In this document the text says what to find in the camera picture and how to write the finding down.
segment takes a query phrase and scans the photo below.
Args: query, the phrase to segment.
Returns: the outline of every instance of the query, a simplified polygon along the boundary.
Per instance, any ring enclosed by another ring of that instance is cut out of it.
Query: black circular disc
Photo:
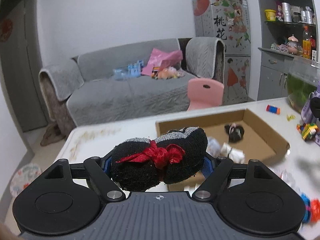
[[[97,217],[100,200],[92,190],[74,183],[58,185],[33,184],[19,194],[12,211],[23,230],[47,236],[69,234]]]
[[[220,214],[231,225],[259,235],[282,235],[299,228],[305,207],[287,185],[264,189],[240,184],[224,191],[218,201]]]

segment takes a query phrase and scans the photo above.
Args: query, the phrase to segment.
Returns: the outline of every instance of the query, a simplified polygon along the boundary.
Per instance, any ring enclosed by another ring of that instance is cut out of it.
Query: refrigerator
[[[247,0],[192,0],[197,37],[226,45],[223,105],[248,101],[251,36]]]

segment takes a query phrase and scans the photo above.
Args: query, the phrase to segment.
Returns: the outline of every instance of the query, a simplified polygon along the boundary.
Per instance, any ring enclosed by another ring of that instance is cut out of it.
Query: yellow bucket
[[[275,10],[268,9],[268,10],[265,10],[264,12],[266,14],[267,21],[269,21],[269,22],[276,21],[276,11]]]

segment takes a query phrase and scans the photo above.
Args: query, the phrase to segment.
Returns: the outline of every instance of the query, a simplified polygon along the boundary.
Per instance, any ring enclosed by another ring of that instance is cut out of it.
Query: baseboard
[[[34,157],[34,153],[32,151],[27,151],[26,154],[24,155],[24,157],[22,158],[22,160],[20,161],[17,169],[12,174],[12,176],[14,176],[15,173],[17,172],[17,170],[19,170],[22,166],[30,163],[31,160],[33,159],[33,157]],[[4,220],[5,220],[10,202],[12,200],[12,195],[10,193],[11,179],[10,179],[7,187],[5,188],[3,195],[1,197],[1,200],[0,200],[0,221],[1,222],[4,222]]]

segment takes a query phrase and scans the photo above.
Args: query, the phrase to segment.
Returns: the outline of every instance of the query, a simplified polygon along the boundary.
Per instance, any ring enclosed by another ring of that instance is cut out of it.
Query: red bow
[[[157,169],[162,170],[168,162],[179,163],[182,156],[186,153],[184,149],[176,144],[170,144],[166,148],[157,147],[154,140],[150,141],[150,147],[143,150],[142,153],[136,153],[128,157],[123,157],[116,163],[135,162],[144,163],[153,160]]]

